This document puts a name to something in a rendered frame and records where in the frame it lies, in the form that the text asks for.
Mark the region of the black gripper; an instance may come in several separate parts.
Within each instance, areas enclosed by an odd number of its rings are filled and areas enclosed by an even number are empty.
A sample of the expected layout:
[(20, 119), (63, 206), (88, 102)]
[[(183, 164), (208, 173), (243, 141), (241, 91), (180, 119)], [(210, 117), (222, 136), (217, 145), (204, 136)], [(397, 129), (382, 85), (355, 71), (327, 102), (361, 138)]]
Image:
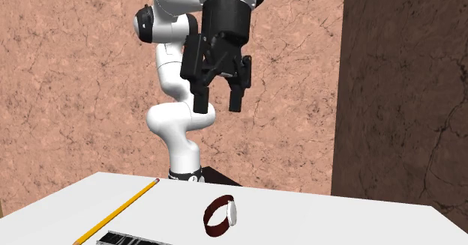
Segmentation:
[(249, 41), (251, 8), (240, 0), (207, 0), (202, 8), (202, 34), (186, 37), (180, 77), (190, 83), (193, 111), (207, 114), (217, 66), (219, 74), (228, 77), (229, 111), (240, 112), (245, 90), (251, 87), (252, 57), (241, 54)]

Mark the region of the yellow pencil with red eraser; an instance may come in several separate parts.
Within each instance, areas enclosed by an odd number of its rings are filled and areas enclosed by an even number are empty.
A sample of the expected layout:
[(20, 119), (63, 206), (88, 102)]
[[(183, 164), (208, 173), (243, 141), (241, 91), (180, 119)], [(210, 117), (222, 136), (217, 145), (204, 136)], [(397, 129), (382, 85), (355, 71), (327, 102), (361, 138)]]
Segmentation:
[(116, 208), (111, 214), (103, 218), (99, 223), (97, 223), (95, 226), (93, 226), (91, 229), (89, 229), (86, 233), (84, 233), (81, 237), (76, 239), (72, 245), (82, 245), (85, 243), (90, 237), (95, 235), (99, 230), (101, 230), (105, 225), (107, 225), (111, 220), (113, 220), (115, 217), (117, 217), (122, 211), (124, 211), (126, 208), (128, 208), (130, 205), (132, 205), (137, 199), (139, 199), (142, 195), (147, 193), (153, 186), (158, 184), (160, 181), (159, 178), (155, 178), (151, 183), (149, 183), (147, 186), (142, 188), (138, 193), (136, 193), (134, 196), (132, 196), (130, 199), (128, 199), (124, 204), (120, 205), (118, 208)]

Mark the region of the black and silver remote control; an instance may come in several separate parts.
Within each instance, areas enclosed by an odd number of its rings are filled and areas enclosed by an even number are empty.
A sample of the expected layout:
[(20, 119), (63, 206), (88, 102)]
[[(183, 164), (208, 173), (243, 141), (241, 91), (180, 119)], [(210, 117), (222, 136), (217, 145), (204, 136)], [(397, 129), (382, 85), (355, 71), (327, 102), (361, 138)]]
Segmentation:
[(96, 245), (171, 245), (160, 241), (139, 238), (120, 232), (108, 231), (102, 238), (96, 241)]

